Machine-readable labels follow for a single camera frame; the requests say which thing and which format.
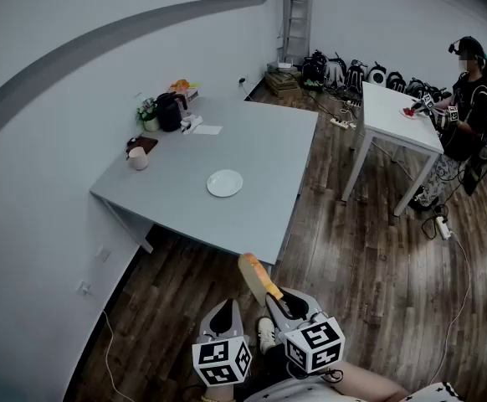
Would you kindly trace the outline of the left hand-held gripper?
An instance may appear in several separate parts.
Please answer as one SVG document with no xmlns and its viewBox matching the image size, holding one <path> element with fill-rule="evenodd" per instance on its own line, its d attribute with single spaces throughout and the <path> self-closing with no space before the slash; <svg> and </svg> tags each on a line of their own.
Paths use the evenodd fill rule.
<svg viewBox="0 0 487 402">
<path fill-rule="evenodd" d="M 248 377 L 253 359 L 249 349 L 249 336 L 213 336 L 225 332 L 243 334 L 243 329 L 239 305 L 234 299 L 222 301 L 201 321 L 201 334 L 192 345 L 192 364 L 207 387 L 241 384 Z"/>
</svg>

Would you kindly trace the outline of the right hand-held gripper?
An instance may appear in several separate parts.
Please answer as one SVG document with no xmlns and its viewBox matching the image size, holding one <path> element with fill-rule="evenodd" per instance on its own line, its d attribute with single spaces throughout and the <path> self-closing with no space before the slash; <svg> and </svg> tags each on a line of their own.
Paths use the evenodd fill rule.
<svg viewBox="0 0 487 402">
<path fill-rule="evenodd" d="M 283 288 L 282 298 L 265 297 L 266 307 L 278 330 L 293 330 L 295 320 L 309 320 L 321 308 L 316 299 L 301 291 Z M 307 374 L 329 368 L 342 360 L 346 338 L 334 317 L 318 316 L 286 332 L 282 339 L 286 357 Z"/>
</svg>

